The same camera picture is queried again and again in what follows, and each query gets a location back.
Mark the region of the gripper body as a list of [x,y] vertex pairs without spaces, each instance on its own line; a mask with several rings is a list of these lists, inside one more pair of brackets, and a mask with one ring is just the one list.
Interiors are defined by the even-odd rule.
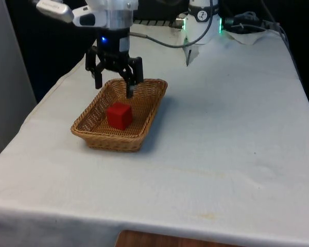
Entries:
[[97,55],[129,58],[130,28],[123,29],[96,29]]

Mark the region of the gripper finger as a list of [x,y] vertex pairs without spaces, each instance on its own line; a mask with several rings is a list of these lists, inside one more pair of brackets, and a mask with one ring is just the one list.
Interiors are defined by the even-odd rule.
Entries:
[[119,62],[119,74],[126,83],[126,98],[133,96],[134,87],[144,81],[143,60],[141,57],[125,57]]
[[102,71],[108,69],[110,59],[108,54],[99,51],[96,46],[91,46],[85,53],[85,69],[91,72],[96,89],[102,88]]

